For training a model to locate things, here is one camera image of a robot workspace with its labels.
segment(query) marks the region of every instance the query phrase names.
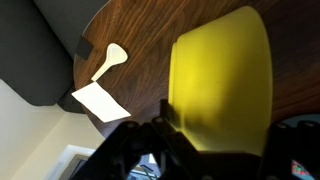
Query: yellow plastic cup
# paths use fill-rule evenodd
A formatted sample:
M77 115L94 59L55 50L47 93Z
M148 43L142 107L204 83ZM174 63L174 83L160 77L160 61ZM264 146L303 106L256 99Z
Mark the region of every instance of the yellow plastic cup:
M200 151L261 155L271 119L271 73L267 34L251 7L183 34L170 65L175 128Z

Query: wooden table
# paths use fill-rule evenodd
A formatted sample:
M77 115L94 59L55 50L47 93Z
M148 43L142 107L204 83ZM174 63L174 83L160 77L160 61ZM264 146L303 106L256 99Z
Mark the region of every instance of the wooden table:
M75 85L80 89L91 83L107 46L118 43L129 59L106 72L98 83L132 116L102 123L84 108L96 128L107 137L120 122L142 123L159 115L160 100L168 96L172 44L181 34L244 5L261 14L270 39L272 121L319 113L320 1L111 0L83 33L94 48L87 61L75 57Z

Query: white paper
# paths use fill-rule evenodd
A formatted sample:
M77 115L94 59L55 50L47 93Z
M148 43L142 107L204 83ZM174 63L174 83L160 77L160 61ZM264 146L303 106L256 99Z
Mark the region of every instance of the white paper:
M93 82L72 93L80 103L101 121L109 122L131 116L97 82Z
M150 156L149 156L149 163L150 163L150 164L157 164L157 163L156 163L156 160L154 159L154 157L153 157L152 154L150 154Z

